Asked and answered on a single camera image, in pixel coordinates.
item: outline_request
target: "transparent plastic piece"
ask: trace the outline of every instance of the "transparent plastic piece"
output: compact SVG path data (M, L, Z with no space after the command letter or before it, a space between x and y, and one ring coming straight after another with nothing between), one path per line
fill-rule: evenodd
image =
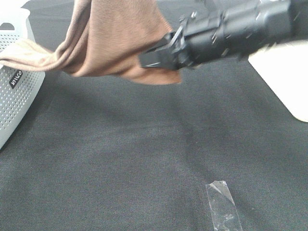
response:
M215 231L243 231L235 203L224 181L206 185Z

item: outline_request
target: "brown cloth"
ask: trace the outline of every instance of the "brown cloth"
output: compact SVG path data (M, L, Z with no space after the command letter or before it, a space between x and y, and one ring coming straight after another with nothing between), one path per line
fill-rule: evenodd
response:
M55 52L23 38L0 52L0 64L74 77L115 74L143 84L179 83L177 71L144 69L138 59L170 30L155 0L75 0L65 41Z

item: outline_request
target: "white object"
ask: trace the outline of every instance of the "white object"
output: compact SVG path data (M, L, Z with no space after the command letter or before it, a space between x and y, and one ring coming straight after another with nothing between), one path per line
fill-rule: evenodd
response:
M0 1L0 26L11 24L14 27L14 30L0 30L0 51L19 38L34 41L28 20L30 11L20 8L27 1ZM44 72L28 72L0 65L0 148L26 114L44 78Z
M249 62L290 113L308 122L308 41L261 49Z

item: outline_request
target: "white laundry basket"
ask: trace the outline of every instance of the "white laundry basket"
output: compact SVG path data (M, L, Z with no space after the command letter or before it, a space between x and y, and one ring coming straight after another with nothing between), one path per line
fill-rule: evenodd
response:
M34 41L28 20L30 11L23 8L0 10L0 26L11 29L0 30L0 51L19 38ZM16 70L0 65L0 148L16 129L45 78L44 72Z

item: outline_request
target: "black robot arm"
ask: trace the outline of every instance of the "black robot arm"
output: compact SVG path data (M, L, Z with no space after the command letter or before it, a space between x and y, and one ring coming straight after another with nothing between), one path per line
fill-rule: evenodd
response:
M293 40L308 39L308 0L250 0L207 17L192 13L142 53L142 67L178 70Z

